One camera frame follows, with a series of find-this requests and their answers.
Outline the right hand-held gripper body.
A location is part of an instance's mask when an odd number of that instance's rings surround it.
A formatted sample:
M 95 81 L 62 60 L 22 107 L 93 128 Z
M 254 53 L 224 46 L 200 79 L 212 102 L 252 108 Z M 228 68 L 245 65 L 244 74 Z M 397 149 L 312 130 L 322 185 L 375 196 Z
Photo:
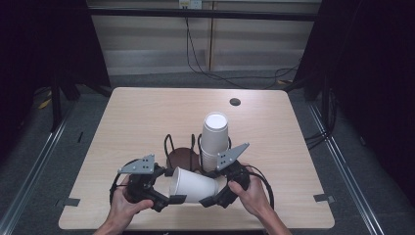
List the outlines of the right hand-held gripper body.
M 244 190 L 248 189 L 251 181 L 249 171 L 238 161 L 238 158 L 249 146 L 249 143 L 244 143 L 217 154 L 216 171 L 225 176 L 227 181 L 239 183 Z M 213 198 L 216 205 L 225 209 L 233 204 L 236 199 L 237 195 L 231 191 L 228 185 Z

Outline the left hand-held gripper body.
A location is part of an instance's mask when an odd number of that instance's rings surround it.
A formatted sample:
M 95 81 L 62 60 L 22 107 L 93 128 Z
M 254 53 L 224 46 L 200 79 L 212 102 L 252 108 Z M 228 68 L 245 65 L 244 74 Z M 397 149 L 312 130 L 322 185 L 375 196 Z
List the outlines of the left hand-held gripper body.
M 155 162 L 153 154 L 141 159 L 133 160 L 122 166 L 117 173 L 128 174 L 126 192 L 124 197 L 131 204 L 137 204 L 143 200 L 153 202 L 152 210 L 161 212 L 168 206 L 169 199 L 164 194 L 155 190 L 154 185 L 158 177 L 162 176 L 165 168 Z

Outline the dark brown wire cup holder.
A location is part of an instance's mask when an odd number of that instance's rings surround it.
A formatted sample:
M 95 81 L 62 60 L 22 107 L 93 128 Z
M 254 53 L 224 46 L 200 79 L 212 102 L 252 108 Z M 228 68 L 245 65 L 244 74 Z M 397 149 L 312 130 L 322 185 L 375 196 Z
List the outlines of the dark brown wire cup holder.
M 207 177 L 210 177 L 210 173 L 215 170 L 215 167 L 208 170 L 207 161 L 203 159 L 202 134 L 198 137 L 194 134 L 191 135 L 191 146 L 189 148 L 175 148 L 172 136 L 167 134 L 163 140 L 163 149 L 168 168 L 179 166 L 192 172 L 199 172 Z

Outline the single white paper cup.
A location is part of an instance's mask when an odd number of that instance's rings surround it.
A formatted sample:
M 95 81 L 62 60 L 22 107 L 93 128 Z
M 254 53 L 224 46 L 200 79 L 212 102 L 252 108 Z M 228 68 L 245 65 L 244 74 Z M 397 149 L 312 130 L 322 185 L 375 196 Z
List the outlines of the single white paper cup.
M 218 183 L 215 179 L 180 167 L 177 167 L 171 176 L 169 195 L 185 196 L 185 203 L 197 203 L 217 193 Z

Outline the stack of white paper cups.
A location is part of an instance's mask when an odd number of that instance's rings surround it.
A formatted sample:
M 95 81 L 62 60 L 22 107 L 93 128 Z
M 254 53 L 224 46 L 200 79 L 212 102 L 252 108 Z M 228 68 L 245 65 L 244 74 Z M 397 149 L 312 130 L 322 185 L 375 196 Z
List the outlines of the stack of white paper cups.
M 203 170 L 215 170 L 217 154 L 229 148 L 228 119 L 225 114 L 214 112 L 206 116 L 200 147 Z

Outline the person's left hand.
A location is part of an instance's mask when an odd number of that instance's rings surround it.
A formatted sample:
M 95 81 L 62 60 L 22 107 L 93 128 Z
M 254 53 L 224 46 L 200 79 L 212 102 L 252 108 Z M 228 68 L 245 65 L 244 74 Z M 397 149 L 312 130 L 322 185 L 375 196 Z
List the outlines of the person's left hand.
M 126 198 L 126 184 L 129 181 L 129 176 L 126 176 L 121 185 L 115 189 L 111 209 L 107 221 L 115 228 L 120 230 L 125 229 L 133 217 L 140 211 L 150 209 L 154 203 L 151 200 L 143 200 L 139 203 L 129 203 Z

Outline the person's right hand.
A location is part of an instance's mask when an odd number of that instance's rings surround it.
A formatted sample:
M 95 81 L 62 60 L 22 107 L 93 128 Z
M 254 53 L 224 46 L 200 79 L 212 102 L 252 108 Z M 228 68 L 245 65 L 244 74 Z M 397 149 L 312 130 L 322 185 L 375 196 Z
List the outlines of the person's right hand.
M 265 220 L 274 214 L 274 210 L 268 203 L 261 180 L 257 176 L 251 175 L 250 181 L 246 190 L 236 181 L 229 181 L 228 186 L 239 197 L 244 208 L 250 214 L 259 220 Z

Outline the grey tape strip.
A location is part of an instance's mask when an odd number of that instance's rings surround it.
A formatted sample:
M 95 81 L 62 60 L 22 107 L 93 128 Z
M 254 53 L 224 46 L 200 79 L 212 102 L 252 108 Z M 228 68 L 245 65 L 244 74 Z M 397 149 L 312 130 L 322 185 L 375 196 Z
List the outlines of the grey tape strip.
M 55 204 L 56 207 L 64 208 L 64 207 L 77 207 L 80 200 L 75 198 L 65 198 L 58 200 Z
M 335 202 L 335 198 L 333 196 L 329 196 L 326 194 L 314 195 L 313 198 L 316 203 L 327 202 L 328 204 L 332 204 Z

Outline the black metal stand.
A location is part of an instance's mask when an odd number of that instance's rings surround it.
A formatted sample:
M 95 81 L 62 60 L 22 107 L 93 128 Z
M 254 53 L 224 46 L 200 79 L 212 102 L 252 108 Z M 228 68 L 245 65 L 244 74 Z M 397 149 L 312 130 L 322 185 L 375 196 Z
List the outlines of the black metal stand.
M 52 111 L 53 111 L 53 123 L 51 131 L 55 132 L 61 121 L 62 121 L 62 110 L 61 110 L 61 92 L 59 85 L 59 78 L 56 74 L 51 79 L 51 93 L 52 93 Z

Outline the black horizontal bar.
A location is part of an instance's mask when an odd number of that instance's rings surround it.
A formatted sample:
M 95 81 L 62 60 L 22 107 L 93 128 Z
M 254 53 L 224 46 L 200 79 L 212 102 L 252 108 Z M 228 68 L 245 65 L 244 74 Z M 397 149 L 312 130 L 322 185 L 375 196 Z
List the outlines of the black horizontal bar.
M 88 9 L 88 12 L 91 15 L 96 15 L 96 16 L 205 18 L 205 19 L 270 20 L 270 21 L 293 21 L 293 22 L 315 22 L 319 18 L 319 16 L 316 14 L 217 11 L 217 10 L 110 8 L 110 7 L 90 7 Z

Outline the black curtain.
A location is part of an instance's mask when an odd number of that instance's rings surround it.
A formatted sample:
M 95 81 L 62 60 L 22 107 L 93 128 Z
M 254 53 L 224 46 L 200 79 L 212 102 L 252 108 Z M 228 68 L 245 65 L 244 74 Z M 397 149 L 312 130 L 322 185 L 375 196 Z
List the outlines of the black curtain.
M 86 0 L 0 0 L 0 158 L 11 151 L 34 92 L 69 100 L 78 84 L 111 85 Z
M 295 80 L 333 90 L 415 207 L 415 0 L 321 0 Z

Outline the aluminium floor rail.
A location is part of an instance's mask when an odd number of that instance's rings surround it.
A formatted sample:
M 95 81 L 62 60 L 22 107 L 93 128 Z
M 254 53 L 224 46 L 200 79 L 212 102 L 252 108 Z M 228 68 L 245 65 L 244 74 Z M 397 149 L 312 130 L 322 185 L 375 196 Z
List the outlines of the aluminium floor rail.
M 58 124 L 56 129 L 49 134 L 48 139 L 45 142 L 41 152 L 38 154 L 33 167 L 24 179 L 23 185 L 20 187 L 17 196 L 6 210 L 3 218 L 0 220 L 0 235 L 12 235 L 42 171 L 51 158 L 56 145 L 59 143 L 61 136 L 66 129 L 68 119 L 71 116 L 75 106 L 75 103 L 71 103 L 69 105 L 61 122 Z
M 313 116 L 319 132 L 323 135 L 324 143 L 329 150 L 342 179 L 345 182 L 347 191 L 349 192 L 360 216 L 363 219 L 370 235 L 386 235 L 378 217 L 375 215 L 372 207 L 364 196 L 360 186 L 358 185 L 353 173 L 351 172 L 347 161 L 340 150 L 335 138 L 328 134 L 328 130 L 324 127 L 322 115 L 315 104 L 310 104 L 309 110 Z

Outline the white wall socket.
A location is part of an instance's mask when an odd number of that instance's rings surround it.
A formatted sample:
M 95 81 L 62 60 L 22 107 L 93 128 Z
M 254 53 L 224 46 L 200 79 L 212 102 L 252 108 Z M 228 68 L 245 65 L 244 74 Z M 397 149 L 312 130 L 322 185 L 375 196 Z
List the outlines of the white wall socket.
M 178 0 L 180 9 L 201 10 L 203 8 L 202 0 Z

